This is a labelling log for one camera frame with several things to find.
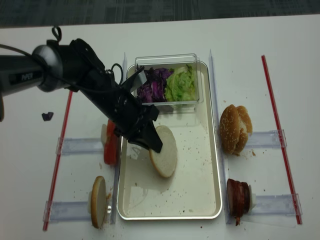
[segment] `gray carpet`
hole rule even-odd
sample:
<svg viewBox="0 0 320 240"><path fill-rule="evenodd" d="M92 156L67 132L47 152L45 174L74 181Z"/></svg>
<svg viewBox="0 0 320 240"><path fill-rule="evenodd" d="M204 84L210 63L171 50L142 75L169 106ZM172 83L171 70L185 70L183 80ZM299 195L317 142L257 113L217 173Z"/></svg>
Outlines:
<svg viewBox="0 0 320 240"><path fill-rule="evenodd" d="M320 13L319 0L0 0L0 27L114 24Z"/></svg>

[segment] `plastic container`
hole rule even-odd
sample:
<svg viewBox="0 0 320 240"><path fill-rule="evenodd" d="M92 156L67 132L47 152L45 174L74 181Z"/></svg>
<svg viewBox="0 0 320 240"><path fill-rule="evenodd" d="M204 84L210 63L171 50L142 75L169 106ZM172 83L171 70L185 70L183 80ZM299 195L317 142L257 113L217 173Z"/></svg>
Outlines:
<svg viewBox="0 0 320 240"><path fill-rule="evenodd" d="M176 69L186 65L191 66L194 70L195 100L147 102L143 103L143 105L153 104L160 110L161 113L194 112L196 104L203 101L200 60L195 54L190 53L181 55L137 57L135 59L135 65L129 67L127 71L127 77L130 77L138 66L144 66L145 70L149 70L150 68ZM132 94L137 96L137 91L135 90Z"/></svg>

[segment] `tomato slice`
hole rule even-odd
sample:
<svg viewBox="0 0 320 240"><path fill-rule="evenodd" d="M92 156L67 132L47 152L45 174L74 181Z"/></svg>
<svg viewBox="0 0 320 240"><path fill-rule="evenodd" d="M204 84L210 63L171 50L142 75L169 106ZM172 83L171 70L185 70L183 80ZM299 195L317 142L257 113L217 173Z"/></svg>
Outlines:
<svg viewBox="0 0 320 240"><path fill-rule="evenodd" d="M118 137L114 134L116 125L109 119L106 127L106 143L104 145L103 160L105 164L115 165L117 163Z"/></svg>

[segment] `red stick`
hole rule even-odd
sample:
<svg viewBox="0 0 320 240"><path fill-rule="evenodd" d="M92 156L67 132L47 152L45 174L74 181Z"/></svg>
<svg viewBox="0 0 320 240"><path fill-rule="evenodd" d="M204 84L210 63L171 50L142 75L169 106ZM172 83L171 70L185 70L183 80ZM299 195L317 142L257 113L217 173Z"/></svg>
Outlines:
<svg viewBox="0 0 320 240"><path fill-rule="evenodd" d="M281 128L281 125L280 125L280 119L279 119L279 116L278 116L276 100L275 100L275 96L274 96L274 91L272 90L272 85L271 85L271 80L270 80L270 75L269 75L269 71L268 71L268 66L267 66L267 61L266 61L265 55L262 55L261 59L262 59L262 64L263 64L266 84L268 85L268 89L269 89L269 94L270 94L270 99L271 99L271 104L272 104L272 109L273 109L276 128L278 130L281 130L282 128ZM282 135L279 135L280 142L283 141L282 138L283 138ZM287 155L287 149L285 147L282 147L281 150L282 150L282 155L283 155L286 175L288 177L290 192L292 194L292 200L293 200L293 204L294 204L294 209L295 209L295 212L296 212L296 222L297 222L297 224L301 225L302 224L302 218L301 218L301 213L300 213L298 205L297 205L296 190L295 190L294 180L292 178L292 174L291 174L291 170L290 170L289 159L288 159L288 155Z"/></svg>
<svg viewBox="0 0 320 240"><path fill-rule="evenodd" d="M73 93L72 91L69 91L68 101L66 103L64 119L63 119L63 124L62 124L62 130L61 130L61 134L60 134L60 141L59 141L59 146L60 147L61 147L61 145L62 145L62 143L64 141L64 138L65 138L72 93ZM44 220L44 223L43 223L43 228L42 228L42 230L44 232L47 231L47 229L48 229L49 217L50 217L50 208L51 208L51 205L52 205L52 201L54 199L54 192L55 192L58 168L59 168L59 163L60 163L60 157L61 157L61 153L58 152L58 154L56 155L56 158L55 158L55 165L54 165L53 176L52 176L52 181L51 181L51 188L50 188L50 193L49 193L49 198L48 198L48 204L46 206L47 215L45 217L45 220Z"/></svg>

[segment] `robotic arm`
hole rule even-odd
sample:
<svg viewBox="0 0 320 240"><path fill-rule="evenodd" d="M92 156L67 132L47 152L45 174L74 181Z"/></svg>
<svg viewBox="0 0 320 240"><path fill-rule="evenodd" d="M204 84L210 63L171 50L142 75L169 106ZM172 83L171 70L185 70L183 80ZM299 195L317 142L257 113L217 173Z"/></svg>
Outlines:
<svg viewBox="0 0 320 240"><path fill-rule="evenodd" d="M44 92L61 88L81 91L115 123L116 135L159 153L163 144L153 124L159 110L154 105L142 105L131 94L135 81L144 75L144 68L117 84L113 72L105 71L104 64L85 41L78 38L70 45L59 45L60 28L52 28L52 33L57 40L47 40L32 55L0 56L0 121L4 118L2 96L34 86Z"/></svg>

